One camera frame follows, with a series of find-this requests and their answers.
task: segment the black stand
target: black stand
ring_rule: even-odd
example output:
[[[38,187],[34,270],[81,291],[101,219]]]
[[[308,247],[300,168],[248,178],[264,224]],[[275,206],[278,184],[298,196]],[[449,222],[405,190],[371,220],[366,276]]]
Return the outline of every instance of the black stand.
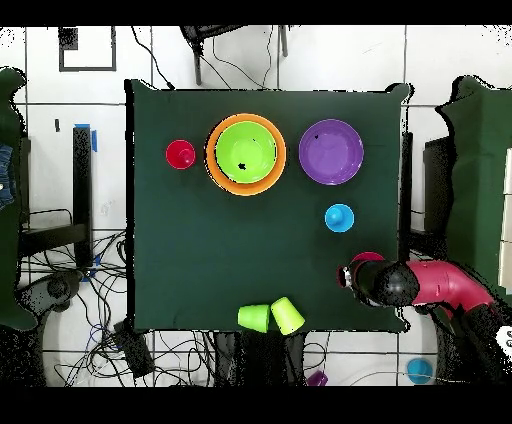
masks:
[[[21,143],[21,197],[22,222],[29,219],[28,155],[30,141]],[[91,185],[91,131],[89,128],[73,128],[73,224],[28,230],[20,234],[22,257],[54,249],[68,244],[75,245],[77,268],[92,266],[92,185]]]

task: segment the power adapter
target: power adapter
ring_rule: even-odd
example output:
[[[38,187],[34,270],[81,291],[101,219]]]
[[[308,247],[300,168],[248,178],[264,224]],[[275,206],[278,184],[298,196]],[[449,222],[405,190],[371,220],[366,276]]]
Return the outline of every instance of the power adapter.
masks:
[[[134,331],[128,319],[114,325],[114,341],[125,353],[128,367],[134,378],[143,377],[155,370],[155,362],[149,353],[143,331]]]

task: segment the red cup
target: red cup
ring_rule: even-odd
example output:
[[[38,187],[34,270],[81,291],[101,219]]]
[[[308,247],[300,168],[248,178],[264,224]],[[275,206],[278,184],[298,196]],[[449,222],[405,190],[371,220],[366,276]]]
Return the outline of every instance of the red cup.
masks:
[[[186,140],[174,140],[167,146],[165,158],[169,165],[176,169],[187,169],[196,160],[194,146]]]

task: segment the black frame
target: black frame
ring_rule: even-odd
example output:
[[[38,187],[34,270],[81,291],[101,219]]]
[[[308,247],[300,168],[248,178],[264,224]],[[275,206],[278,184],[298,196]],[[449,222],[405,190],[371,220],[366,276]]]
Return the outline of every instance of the black frame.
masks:
[[[28,161],[30,142],[21,142],[21,221],[29,221]],[[60,246],[74,243],[77,268],[92,266],[92,182],[91,130],[73,128],[73,223],[43,230],[20,233],[20,256],[32,256]]]
[[[110,27],[110,39],[112,46],[112,65],[111,66],[65,66],[64,51],[78,50],[78,28],[59,28],[59,72],[83,72],[83,71],[111,71],[117,70],[116,64],[116,28]]]

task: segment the orange bowl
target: orange bowl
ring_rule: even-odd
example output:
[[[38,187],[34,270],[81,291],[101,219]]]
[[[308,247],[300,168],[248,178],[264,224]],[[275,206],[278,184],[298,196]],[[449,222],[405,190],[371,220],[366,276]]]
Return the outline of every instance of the orange bowl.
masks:
[[[252,121],[260,125],[263,125],[270,133],[276,142],[276,163],[270,171],[270,173],[260,181],[250,184],[238,184],[233,180],[230,180],[219,168],[217,161],[215,160],[215,144],[219,139],[222,131],[224,131],[230,125],[236,124],[242,121]],[[239,196],[252,196],[259,194],[266,189],[272,187],[274,183],[279,179],[286,162],[286,146],[284,139],[279,130],[270,122],[268,119],[263,118],[259,115],[252,113],[239,113],[237,115],[231,115],[226,119],[222,120],[211,132],[208,142],[205,147],[205,166],[211,179],[220,188],[229,191],[232,194]]]

